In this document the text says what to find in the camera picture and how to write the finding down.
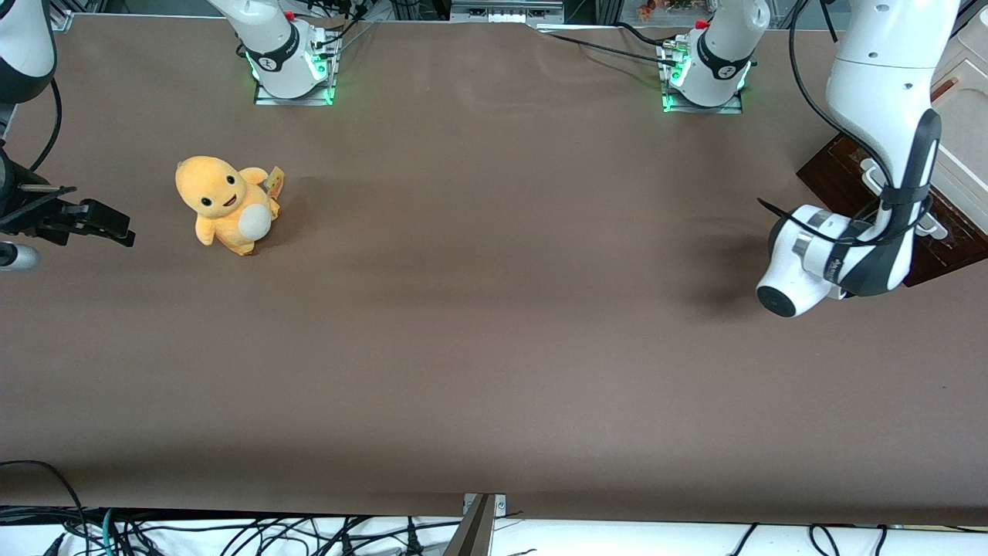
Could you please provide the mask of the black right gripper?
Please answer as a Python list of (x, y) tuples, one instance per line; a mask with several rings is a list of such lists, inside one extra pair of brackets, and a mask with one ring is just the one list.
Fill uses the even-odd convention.
[(1, 231), (34, 232), (35, 237), (67, 246), (70, 236), (95, 236), (134, 246), (130, 217), (94, 199), (69, 203), (61, 197), (74, 186), (52, 185), (39, 174), (11, 161), (1, 151)]

